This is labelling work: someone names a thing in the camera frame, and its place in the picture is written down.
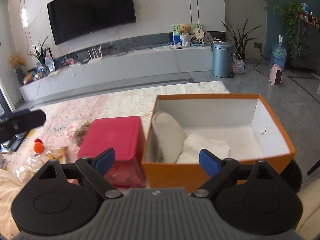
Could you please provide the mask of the yellow snack packet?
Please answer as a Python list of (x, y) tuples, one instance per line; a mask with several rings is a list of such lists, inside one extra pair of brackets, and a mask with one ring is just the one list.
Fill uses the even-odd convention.
[(56, 159), (61, 164), (68, 163), (68, 160), (67, 160), (67, 148), (66, 147), (61, 147), (61, 148), (57, 148), (57, 149), (54, 149), (54, 150), (50, 150), (50, 151), (45, 153), (45, 156), (49, 160)]

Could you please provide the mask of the cellophane white gift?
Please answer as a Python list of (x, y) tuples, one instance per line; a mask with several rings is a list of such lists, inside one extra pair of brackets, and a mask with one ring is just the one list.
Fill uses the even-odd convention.
[(21, 184), (25, 185), (50, 159), (52, 159), (52, 156), (50, 154), (34, 153), (29, 156), (24, 164), (16, 170), (18, 181)]

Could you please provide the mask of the black tv remote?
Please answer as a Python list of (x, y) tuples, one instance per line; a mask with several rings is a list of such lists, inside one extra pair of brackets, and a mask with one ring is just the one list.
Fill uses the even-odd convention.
[(22, 132), (20, 134), (15, 135), (15, 139), (13, 140), (12, 145), (10, 146), (10, 149), (14, 152), (16, 152), (18, 150), (18, 148), (20, 147), (21, 143), (25, 140), (25, 138), (27, 137), (29, 131), (27, 132)]

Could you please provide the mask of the orange crochet ball toy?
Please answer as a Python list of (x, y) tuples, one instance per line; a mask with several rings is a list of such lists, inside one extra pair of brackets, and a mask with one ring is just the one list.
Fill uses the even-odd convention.
[(35, 153), (42, 154), (44, 152), (44, 145), (41, 139), (37, 138), (34, 140), (33, 149)]

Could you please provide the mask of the white fluffy cloth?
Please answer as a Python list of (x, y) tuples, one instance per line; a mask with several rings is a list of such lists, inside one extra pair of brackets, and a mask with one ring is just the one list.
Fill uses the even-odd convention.
[(220, 159), (229, 157), (230, 147), (225, 140), (207, 139), (196, 133), (187, 136), (183, 143), (177, 164), (198, 164), (202, 149), (206, 149)]

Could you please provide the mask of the pink lidded box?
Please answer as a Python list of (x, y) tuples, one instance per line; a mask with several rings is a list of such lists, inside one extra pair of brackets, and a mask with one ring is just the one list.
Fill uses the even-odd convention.
[(95, 158), (108, 148), (115, 151), (115, 163), (104, 178), (121, 188), (144, 188), (141, 168), (145, 143), (139, 116), (96, 119), (92, 122), (78, 152), (78, 158)]

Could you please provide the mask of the orange cardboard box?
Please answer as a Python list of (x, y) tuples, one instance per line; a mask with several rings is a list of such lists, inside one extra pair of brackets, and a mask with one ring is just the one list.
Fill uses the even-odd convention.
[[(281, 173), (296, 151), (287, 132), (259, 94), (159, 95), (153, 113), (168, 113), (186, 135), (225, 141), (230, 158), (242, 164), (266, 160)], [(149, 187), (184, 187), (191, 193), (208, 176), (199, 164), (160, 161), (157, 138), (149, 129), (141, 165)]]

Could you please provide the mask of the dried yellow flowers vase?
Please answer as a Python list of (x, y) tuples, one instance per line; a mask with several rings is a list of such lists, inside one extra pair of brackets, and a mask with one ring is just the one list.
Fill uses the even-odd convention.
[(20, 57), (19, 53), (12, 53), (8, 58), (9, 66), (15, 71), (19, 84), (24, 85), (23, 80), (25, 73), (22, 69), (24, 67), (24, 61)]

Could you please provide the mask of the green plant in vase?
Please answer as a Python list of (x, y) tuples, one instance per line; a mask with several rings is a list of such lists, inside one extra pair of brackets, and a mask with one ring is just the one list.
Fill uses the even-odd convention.
[(28, 54), (30, 56), (35, 57), (37, 61), (40, 63), (44, 76), (49, 75), (49, 68), (45, 63), (47, 48), (44, 44), (47, 41), (47, 39), (48, 39), (48, 36), (44, 39), (43, 42), (39, 42), (38, 45), (34, 45), (33, 47), (34, 51)]

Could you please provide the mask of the white marble tv console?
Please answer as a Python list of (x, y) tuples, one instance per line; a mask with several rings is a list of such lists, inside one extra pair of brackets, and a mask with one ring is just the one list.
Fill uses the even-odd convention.
[(25, 101), (31, 101), (106, 82), (209, 71), (212, 70), (212, 63), (213, 52), (210, 46), (134, 50), (123, 56), (106, 56), (100, 61), (62, 68), (58, 74), (48, 75), (20, 87), (20, 92)]

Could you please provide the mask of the grey metal trash bin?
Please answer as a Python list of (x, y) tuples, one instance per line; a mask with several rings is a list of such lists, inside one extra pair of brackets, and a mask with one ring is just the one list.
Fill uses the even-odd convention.
[(233, 44), (217, 41), (212, 43), (213, 75), (228, 78), (232, 72)]

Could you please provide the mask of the pink small heater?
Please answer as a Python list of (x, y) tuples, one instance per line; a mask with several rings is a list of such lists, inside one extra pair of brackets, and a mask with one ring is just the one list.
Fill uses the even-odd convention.
[(282, 74), (283, 74), (282, 69), (277, 64), (274, 64), (270, 72), (270, 79), (269, 79), (270, 84), (272, 86), (279, 87), (282, 80)]

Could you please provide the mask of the blue water jug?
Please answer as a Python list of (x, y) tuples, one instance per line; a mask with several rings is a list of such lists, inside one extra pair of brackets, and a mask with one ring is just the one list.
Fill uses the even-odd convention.
[(281, 68), (281, 70), (284, 70), (286, 59), (287, 52), (283, 45), (283, 36), (279, 35), (278, 43), (272, 48), (270, 66), (272, 67), (276, 64)]

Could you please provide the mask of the green picture board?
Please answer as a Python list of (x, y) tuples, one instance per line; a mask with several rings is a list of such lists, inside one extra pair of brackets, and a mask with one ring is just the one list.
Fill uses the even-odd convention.
[(172, 25), (172, 35), (173, 44), (182, 45), (181, 38), (184, 36), (191, 36), (191, 38), (200, 40), (203, 38), (202, 35), (202, 24), (173, 24)]

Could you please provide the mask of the teddy bear on console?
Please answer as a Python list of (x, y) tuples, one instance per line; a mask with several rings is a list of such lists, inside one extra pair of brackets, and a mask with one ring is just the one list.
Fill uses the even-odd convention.
[(191, 26), (189, 24), (181, 24), (179, 33), (180, 33), (180, 35), (183, 35), (183, 36), (190, 35)]

